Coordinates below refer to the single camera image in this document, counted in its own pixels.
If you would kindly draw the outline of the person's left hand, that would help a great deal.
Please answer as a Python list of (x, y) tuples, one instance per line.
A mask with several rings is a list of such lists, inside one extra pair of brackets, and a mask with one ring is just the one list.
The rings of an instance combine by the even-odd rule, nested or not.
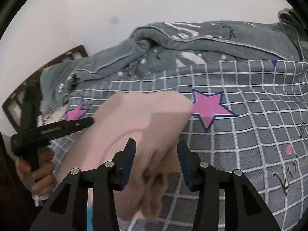
[(15, 162), (16, 172), (23, 185), (34, 196), (45, 196), (56, 186), (53, 174), (55, 165), (52, 162), (54, 153), (47, 148), (39, 154), (40, 168), (33, 171), (29, 163), (19, 157)]

